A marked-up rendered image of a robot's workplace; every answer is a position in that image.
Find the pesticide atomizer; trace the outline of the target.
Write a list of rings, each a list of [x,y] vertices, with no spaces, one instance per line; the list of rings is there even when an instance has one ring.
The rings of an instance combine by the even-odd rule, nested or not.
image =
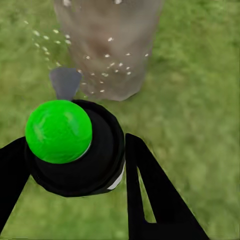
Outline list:
[[[126,166],[125,134],[105,107],[73,99],[83,76],[79,70],[51,69],[57,100],[38,106],[25,127],[27,170],[46,191],[71,198],[114,190]]]

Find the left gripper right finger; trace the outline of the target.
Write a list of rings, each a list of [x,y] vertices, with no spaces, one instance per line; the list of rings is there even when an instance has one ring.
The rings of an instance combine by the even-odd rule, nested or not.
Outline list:
[[[125,134],[129,240],[210,240],[145,142]],[[156,223],[145,220],[138,171]]]

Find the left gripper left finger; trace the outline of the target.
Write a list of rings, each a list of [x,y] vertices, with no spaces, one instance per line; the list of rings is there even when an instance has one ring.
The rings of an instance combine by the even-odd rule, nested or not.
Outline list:
[[[23,136],[0,148],[0,234],[31,176],[24,156],[25,143]]]

